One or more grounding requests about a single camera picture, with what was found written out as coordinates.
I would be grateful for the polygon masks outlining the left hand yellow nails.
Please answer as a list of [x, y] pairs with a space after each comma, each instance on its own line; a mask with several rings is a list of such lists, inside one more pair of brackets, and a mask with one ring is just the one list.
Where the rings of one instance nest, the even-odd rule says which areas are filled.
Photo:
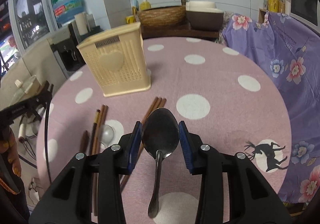
[[7, 127], [3, 131], [3, 135], [7, 136], [7, 140], [1, 140], [1, 154], [8, 153], [8, 163], [12, 166], [12, 171], [18, 177], [21, 177], [21, 164], [18, 156], [17, 142], [11, 127]]

